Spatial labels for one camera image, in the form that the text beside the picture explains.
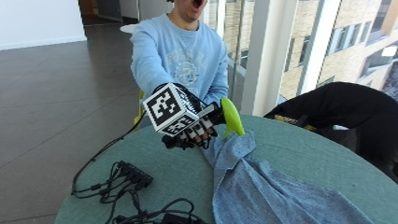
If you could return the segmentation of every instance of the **round table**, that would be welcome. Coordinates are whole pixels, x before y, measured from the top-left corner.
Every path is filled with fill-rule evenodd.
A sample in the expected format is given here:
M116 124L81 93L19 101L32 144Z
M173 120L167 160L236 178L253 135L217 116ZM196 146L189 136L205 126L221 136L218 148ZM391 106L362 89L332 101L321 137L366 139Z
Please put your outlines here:
M246 130L256 134L252 157L270 163L274 170L313 185L338 190L374 223L398 221L398 185L345 147L293 125L258 117L241 116ZM217 126L220 135L224 126ZM201 149L167 149L161 134L152 127L132 133L113 145L84 170L77 188L107 180L112 163L131 162L153 176L151 186L139 191L143 209L159 211L177 198L189 199L194 214L214 223L212 211L213 169ZM186 210L185 204L173 208ZM101 204L99 196L77 199L68 195L56 223L104 223L111 204ZM137 214L131 197L124 196L116 215Z

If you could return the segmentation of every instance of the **tile floor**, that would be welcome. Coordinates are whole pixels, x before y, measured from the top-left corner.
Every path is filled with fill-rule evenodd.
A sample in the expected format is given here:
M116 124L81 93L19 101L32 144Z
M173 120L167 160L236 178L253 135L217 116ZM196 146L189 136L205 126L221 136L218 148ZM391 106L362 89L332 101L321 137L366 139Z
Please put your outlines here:
M87 42L0 51L0 223L53 223L72 178L132 127L139 87L129 34L85 27Z

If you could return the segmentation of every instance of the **man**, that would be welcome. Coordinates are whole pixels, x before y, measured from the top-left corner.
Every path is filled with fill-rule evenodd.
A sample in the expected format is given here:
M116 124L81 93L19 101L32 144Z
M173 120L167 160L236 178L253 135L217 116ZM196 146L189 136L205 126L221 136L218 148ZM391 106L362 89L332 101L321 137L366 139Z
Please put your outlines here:
M341 125L357 129L356 153L398 184L398 103L385 93L333 82L280 104L265 118L274 115L293 119L305 115L316 128Z
M200 21L206 0L174 2L171 13L143 21L133 31L132 72L148 98L164 83L180 83L206 104L228 96L226 47ZM206 139L205 133L197 140Z

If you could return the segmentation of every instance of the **blue cloth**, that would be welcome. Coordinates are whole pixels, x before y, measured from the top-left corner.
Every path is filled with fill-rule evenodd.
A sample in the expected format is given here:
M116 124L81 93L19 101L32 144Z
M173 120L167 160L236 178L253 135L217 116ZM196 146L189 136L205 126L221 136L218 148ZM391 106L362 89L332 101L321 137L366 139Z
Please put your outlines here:
M248 154L254 133L218 138L202 150L214 168L213 212L221 223L371 223L336 190L312 186L274 171Z
M163 83L177 82L206 103L228 95L226 47L200 21L197 31L182 30L163 14L133 30L132 72L143 99Z

